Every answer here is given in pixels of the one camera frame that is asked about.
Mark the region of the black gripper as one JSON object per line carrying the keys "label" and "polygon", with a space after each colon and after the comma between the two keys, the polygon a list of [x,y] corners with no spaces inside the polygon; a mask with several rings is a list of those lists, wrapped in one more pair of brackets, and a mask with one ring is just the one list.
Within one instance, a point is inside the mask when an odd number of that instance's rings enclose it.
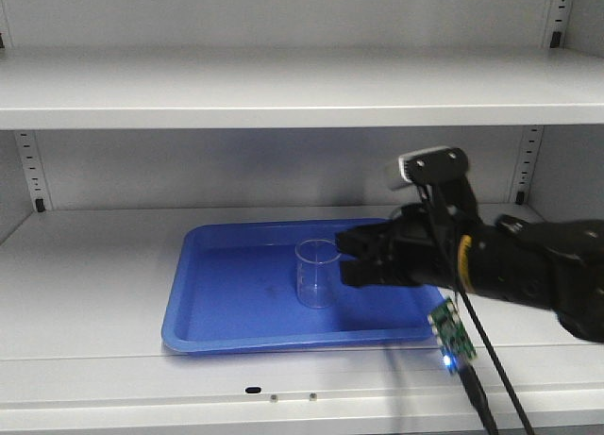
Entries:
{"label": "black gripper", "polygon": [[477,223],[477,215],[454,206],[445,212],[444,219],[435,220],[430,209],[414,203],[386,222],[337,232],[338,250],[356,258],[340,262],[343,284],[451,288],[453,251],[461,234]]}

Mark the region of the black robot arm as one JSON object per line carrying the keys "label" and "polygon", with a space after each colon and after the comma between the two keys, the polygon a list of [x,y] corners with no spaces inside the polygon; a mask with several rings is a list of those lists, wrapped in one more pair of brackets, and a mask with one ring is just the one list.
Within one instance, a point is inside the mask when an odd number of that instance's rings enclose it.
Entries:
{"label": "black robot arm", "polygon": [[420,204],[335,236],[351,287],[424,284],[551,310],[574,337],[603,340],[603,223],[531,223],[466,213],[437,220]]}

